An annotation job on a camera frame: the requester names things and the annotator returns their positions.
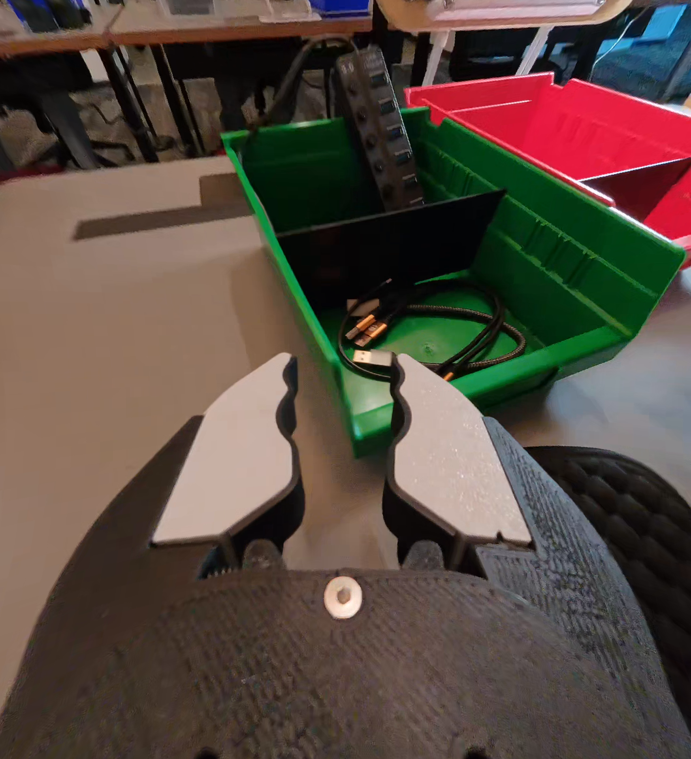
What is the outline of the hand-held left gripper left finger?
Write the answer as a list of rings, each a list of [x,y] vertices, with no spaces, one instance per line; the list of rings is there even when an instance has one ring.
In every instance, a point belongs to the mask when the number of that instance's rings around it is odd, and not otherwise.
[[[278,547],[301,526],[296,428],[297,359],[279,353],[208,407],[151,536],[155,546],[235,545],[267,539]]]

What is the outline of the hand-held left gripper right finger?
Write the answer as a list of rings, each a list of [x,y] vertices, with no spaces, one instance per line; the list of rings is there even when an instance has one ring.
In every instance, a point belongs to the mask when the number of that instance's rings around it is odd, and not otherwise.
[[[406,355],[393,357],[393,439],[382,513],[402,546],[434,540],[532,543],[483,414],[453,384]]]

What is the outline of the green plastic bin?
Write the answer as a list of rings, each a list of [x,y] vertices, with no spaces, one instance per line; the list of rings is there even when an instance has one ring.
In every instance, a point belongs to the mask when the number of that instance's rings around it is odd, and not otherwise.
[[[523,332],[523,355],[454,379],[489,412],[610,360],[643,327],[680,269],[684,252],[608,207],[429,109],[402,112],[425,205],[504,189],[476,258],[442,276],[494,291]],[[385,449],[392,397],[386,381],[344,365],[337,334],[346,304],[315,310],[277,234],[377,215],[379,204],[344,119],[224,134],[269,258],[327,377],[351,449]]]

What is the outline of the black multi-port usb hub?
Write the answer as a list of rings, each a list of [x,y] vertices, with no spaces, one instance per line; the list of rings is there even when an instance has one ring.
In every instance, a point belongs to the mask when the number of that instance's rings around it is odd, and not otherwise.
[[[354,49],[335,61],[335,103],[386,212],[424,204],[414,150],[382,50]]]

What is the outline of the small red plastic bin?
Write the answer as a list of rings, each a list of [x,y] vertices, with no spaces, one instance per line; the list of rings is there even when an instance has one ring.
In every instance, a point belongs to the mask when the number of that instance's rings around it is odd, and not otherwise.
[[[580,180],[691,157],[691,111],[585,81],[562,86],[552,73],[410,87],[405,98],[433,123],[453,120],[614,210]],[[683,248],[691,266],[691,169],[640,224]]]

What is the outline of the black divider of green bin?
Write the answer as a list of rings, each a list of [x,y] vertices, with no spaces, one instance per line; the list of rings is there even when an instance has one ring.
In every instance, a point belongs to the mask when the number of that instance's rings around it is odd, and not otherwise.
[[[311,307],[333,309],[388,279],[410,285],[469,269],[506,195],[500,189],[276,238]]]

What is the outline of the black wrist rest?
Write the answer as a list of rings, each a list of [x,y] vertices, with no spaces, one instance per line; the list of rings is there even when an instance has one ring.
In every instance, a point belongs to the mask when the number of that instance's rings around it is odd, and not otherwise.
[[[614,451],[533,446],[527,452],[619,564],[691,730],[691,506],[655,471]]]

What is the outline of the black divider of red bin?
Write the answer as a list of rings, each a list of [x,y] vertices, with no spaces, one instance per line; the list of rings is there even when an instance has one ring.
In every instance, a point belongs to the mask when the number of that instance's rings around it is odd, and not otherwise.
[[[691,157],[684,157],[587,177],[580,184],[609,197],[618,211],[643,223],[690,169]]]

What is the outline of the background wooden table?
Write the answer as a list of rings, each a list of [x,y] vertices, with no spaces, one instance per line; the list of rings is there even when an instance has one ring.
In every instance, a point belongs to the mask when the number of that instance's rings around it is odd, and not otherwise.
[[[237,17],[219,15],[175,16],[167,14],[159,2],[126,2],[93,9],[94,23],[84,30],[66,30],[57,33],[21,32],[13,37],[0,37],[0,60],[19,59],[29,55],[47,55],[62,52],[80,52],[94,49],[104,64],[116,100],[122,109],[124,121],[134,135],[137,147],[148,163],[158,162],[153,140],[147,135],[142,110],[137,110],[132,89],[124,84],[122,75],[113,62],[113,50],[123,45],[145,45],[151,48],[162,82],[172,119],[180,140],[189,151],[194,150],[194,137],[185,120],[183,101],[175,89],[175,81],[183,77],[172,76],[164,52],[167,45],[213,45],[218,51],[218,62],[209,66],[208,75],[218,72],[220,64],[230,64],[232,74],[268,74],[281,77],[288,66],[282,66],[282,51],[293,42],[322,40],[344,46],[359,34],[371,33],[373,8],[368,14],[339,17],[309,16],[301,20],[284,17],[281,21],[266,21],[270,13],[250,8],[242,2],[243,14]]]

